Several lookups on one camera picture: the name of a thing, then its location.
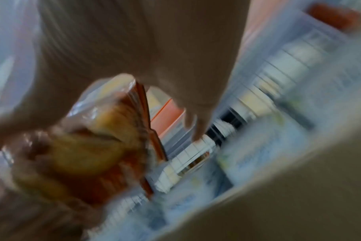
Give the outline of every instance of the chip bag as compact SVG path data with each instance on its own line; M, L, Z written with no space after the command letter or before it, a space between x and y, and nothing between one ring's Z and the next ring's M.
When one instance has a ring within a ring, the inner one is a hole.
M15 137L3 152L19 190L94 207L145 183L147 171L166 161L150 129L145 90L135 82L106 98L78 103L57 125Z

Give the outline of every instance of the snack bag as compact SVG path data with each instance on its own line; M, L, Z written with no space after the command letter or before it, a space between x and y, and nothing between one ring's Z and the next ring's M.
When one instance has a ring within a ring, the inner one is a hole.
M3 152L18 189L93 207L144 183L146 172L166 160L150 129L145 90L135 82L112 96L78 103L59 124L16 137Z

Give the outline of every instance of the orange package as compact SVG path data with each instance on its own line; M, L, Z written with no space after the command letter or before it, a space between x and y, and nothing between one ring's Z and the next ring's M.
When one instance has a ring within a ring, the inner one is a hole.
M156 156L150 156L150 148ZM144 183L144 175L166 161L150 129L146 92L137 83L113 96L78 103L59 124L18 136L3 152L23 192L53 201L75 198L91 206Z

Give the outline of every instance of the plastic bag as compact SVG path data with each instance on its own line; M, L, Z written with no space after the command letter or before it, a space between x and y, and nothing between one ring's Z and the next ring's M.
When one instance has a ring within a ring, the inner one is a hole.
M147 171L166 160L150 129L145 90L135 82L112 96L76 104L48 130L9 140L3 154L23 192L96 207L145 183Z

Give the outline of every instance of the white wire rack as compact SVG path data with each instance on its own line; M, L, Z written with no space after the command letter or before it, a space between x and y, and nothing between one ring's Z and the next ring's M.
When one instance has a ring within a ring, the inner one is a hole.
M147 176L157 193L167 193L179 182L182 172L205 153L212 154L224 145L225 139L245 129L248 122L270 113L277 107L275 100L294 88L319 63L346 43L342 32L301 12L312 0L292 0L262 31L256 41L244 49L231 73L230 82L215 120L199 142L192 143L191 133L181 123L170 131L164 143L169 157L167 165ZM320 1L341 4L361 10L360 0ZM98 229L102 232L118 225L138 203L146 202L143 195L126 198Z

